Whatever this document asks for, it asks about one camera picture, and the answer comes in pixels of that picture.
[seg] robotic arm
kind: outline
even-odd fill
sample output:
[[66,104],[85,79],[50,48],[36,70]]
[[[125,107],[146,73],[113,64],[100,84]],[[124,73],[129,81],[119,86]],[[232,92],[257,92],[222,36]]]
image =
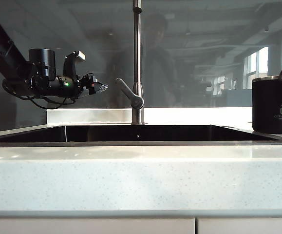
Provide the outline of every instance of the robotic arm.
[[[53,50],[31,49],[29,61],[26,61],[0,25],[0,72],[5,77],[2,87],[22,100],[30,100],[36,104],[33,99],[42,98],[47,102],[59,104],[60,107],[68,104],[65,103],[66,99],[75,103],[85,92],[92,95],[106,90],[107,85],[98,82],[93,73],[88,73],[82,78],[76,74],[75,63],[84,59],[85,55],[81,51],[67,55],[63,75],[57,76]],[[59,103],[48,97],[65,99]]]

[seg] faucet spout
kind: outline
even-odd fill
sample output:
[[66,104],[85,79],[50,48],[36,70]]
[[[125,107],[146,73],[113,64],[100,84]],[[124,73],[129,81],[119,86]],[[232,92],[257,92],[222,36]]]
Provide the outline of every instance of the faucet spout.
[[[134,85],[133,92],[143,97],[142,88],[142,41],[141,41],[141,12],[142,0],[133,0],[134,14]],[[132,124],[144,124],[144,107],[132,109]]]

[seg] mug lid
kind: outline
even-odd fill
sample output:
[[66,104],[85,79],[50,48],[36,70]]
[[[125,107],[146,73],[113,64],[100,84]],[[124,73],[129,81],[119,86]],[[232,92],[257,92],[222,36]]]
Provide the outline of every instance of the mug lid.
[[268,76],[268,77],[260,77],[255,78],[252,80],[252,82],[262,81],[262,80],[272,80],[272,79],[282,79],[281,76]]

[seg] faucet handle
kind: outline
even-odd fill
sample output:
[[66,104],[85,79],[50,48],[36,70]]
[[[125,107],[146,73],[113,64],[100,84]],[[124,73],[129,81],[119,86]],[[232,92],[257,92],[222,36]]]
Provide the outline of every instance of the faucet handle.
[[144,106],[144,99],[139,95],[136,95],[132,90],[127,86],[127,84],[121,78],[116,79],[116,84],[120,86],[122,92],[130,99],[131,107],[139,110]]

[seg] sink rim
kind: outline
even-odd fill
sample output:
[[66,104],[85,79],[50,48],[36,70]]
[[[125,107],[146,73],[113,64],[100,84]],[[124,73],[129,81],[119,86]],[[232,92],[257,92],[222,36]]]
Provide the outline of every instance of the sink rim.
[[[23,131],[20,133],[10,133],[1,135],[0,138],[18,134],[25,134],[29,132],[42,131],[45,129],[51,128],[65,128],[71,125],[58,125],[51,126],[41,129],[34,129]],[[88,125],[88,126],[105,126],[105,125]],[[187,126],[187,124],[164,124],[164,125],[145,125],[145,126]],[[236,130],[239,132],[249,133],[253,135],[258,135],[262,137],[268,137],[272,140],[209,140],[209,141],[85,141],[85,142],[0,142],[0,147],[76,147],[76,146],[162,146],[162,145],[170,145],[170,146],[210,146],[210,145],[282,145],[282,136],[275,136],[271,134],[258,133],[249,130],[238,129],[229,126],[218,126],[214,124],[196,124],[196,126],[215,126],[222,127],[230,130]]]

